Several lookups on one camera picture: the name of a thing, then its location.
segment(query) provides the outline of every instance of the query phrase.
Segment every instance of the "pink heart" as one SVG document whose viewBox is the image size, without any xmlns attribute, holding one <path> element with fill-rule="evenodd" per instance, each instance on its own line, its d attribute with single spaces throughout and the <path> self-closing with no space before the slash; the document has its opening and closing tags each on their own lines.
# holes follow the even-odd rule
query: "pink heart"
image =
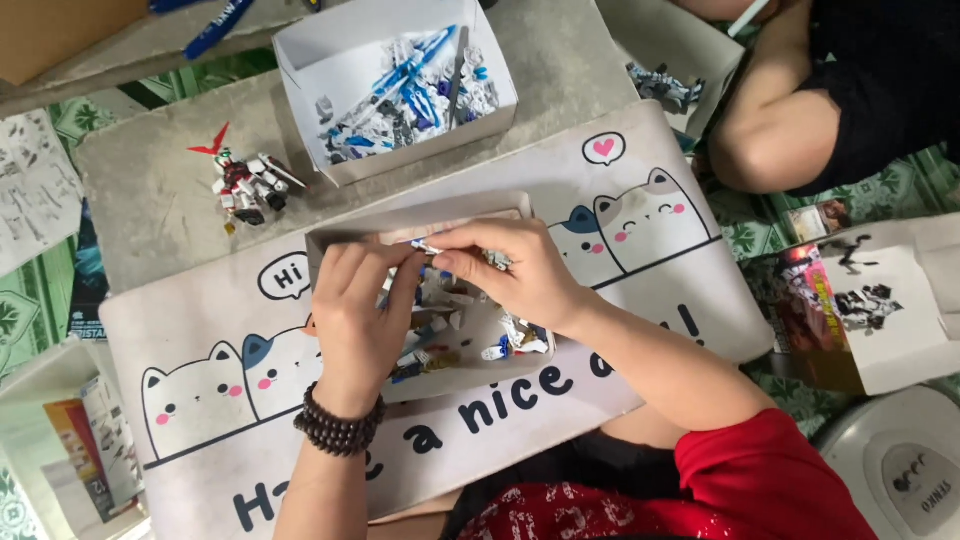
<svg viewBox="0 0 960 540">
<path fill-rule="evenodd" d="M 610 150 L 613 149 L 613 139 L 608 138 L 603 141 L 603 144 L 600 144 L 600 141 L 593 143 L 593 151 L 597 154 L 603 156 L 604 158 L 610 154 Z"/>
</svg>

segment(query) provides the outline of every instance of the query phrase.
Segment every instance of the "assembled gundam figure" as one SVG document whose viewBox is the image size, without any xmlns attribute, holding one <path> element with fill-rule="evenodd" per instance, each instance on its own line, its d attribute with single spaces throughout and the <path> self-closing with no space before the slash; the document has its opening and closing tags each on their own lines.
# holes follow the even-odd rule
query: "assembled gundam figure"
<svg viewBox="0 0 960 540">
<path fill-rule="evenodd" d="M 651 72 L 635 62 L 630 62 L 627 64 L 627 71 L 630 72 L 636 92 L 642 99 L 672 103 L 677 106 L 679 114 L 686 114 L 690 106 L 700 101 L 700 96 L 704 93 L 706 83 L 703 79 L 697 79 L 693 86 L 683 85 L 667 75 L 665 63 L 662 63 L 657 71 Z"/>
<path fill-rule="evenodd" d="M 883 324 L 891 314 L 903 306 L 890 299 L 893 290 L 886 285 L 865 285 L 862 290 L 837 293 L 837 311 L 847 331 L 883 330 Z"/>
<path fill-rule="evenodd" d="M 224 229 L 233 234 L 236 231 L 232 223 L 234 217 L 248 225 L 263 225 L 266 218 L 260 202 L 277 212 L 287 206 L 290 186 L 277 175 L 304 189 L 309 187 L 290 174 L 283 163 L 267 154 L 257 154 L 250 160 L 235 160 L 230 149 L 223 146 L 229 125 L 228 122 L 213 139 L 212 148 L 194 146 L 187 150 L 213 156 L 220 173 L 220 180 L 213 183 L 213 193 L 220 196 L 220 204 L 227 213 Z"/>
</svg>

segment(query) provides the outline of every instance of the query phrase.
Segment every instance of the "red and white gundam figure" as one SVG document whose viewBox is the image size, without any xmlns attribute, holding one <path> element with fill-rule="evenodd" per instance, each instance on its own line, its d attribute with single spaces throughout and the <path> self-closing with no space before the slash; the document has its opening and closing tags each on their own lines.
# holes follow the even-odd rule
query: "red and white gundam figure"
<svg viewBox="0 0 960 540">
<path fill-rule="evenodd" d="M 233 233 L 236 231 L 233 217 L 248 225 L 263 225 L 266 219 L 261 202 L 277 212 L 287 206 L 287 190 L 290 186 L 277 175 L 304 189 L 309 187 L 290 174 L 279 160 L 262 152 L 255 159 L 235 160 L 230 149 L 223 146 L 229 126 L 228 122 L 213 139 L 212 148 L 194 146 L 187 150 L 213 156 L 214 165 L 220 173 L 220 180 L 213 183 L 213 193 L 220 196 L 220 204 L 228 216 L 224 228 L 227 233 Z"/>
</svg>

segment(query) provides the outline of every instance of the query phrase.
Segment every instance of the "cartoon cat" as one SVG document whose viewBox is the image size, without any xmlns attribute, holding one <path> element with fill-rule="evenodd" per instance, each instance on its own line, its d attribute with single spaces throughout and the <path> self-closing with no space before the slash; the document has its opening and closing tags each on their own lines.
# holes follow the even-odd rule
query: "cartoon cat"
<svg viewBox="0 0 960 540">
<path fill-rule="evenodd" d="M 248 335 L 243 366 L 257 419 L 268 420 L 303 405 L 303 392 L 324 371 L 313 315 L 306 325 L 270 339 Z"/>
<path fill-rule="evenodd" d="M 147 368 L 143 414 L 157 459 L 189 450 L 256 422 L 240 355 L 226 341 L 209 358 L 164 373 Z"/>
<path fill-rule="evenodd" d="M 615 199 L 597 197 L 593 211 L 613 258 L 628 274 L 710 240 L 684 189 L 659 168 L 647 184 Z"/>
<path fill-rule="evenodd" d="M 604 217 L 612 219 L 613 211 L 608 209 Z M 600 223 L 587 207 L 573 209 L 569 219 L 547 230 L 564 256 L 566 268 L 579 284 L 593 287 L 623 275 L 604 244 Z"/>
</svg>

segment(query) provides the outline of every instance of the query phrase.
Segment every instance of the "speech bubble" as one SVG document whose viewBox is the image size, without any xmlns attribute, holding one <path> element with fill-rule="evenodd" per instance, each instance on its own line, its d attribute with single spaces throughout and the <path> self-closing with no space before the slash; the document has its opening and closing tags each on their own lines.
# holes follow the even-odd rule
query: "speech bubble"
<svg viewBox="0 0 960 540">
<path fill-rule="evenodd" d="M 594 135 L 584 143 L 584 160 L 594 165 L 610 166 L 616 160 L 623 158 L 627 151 L 627 140 L 617 132 L 606 132 Z"/>
<path fill-rule="evenodd" d="M 271 300 L 300 299 L 310 289 L 310 268 L 306 252 L 288 253 L 268 264 L 256 277 L 263 296 Z"/>
</svg>

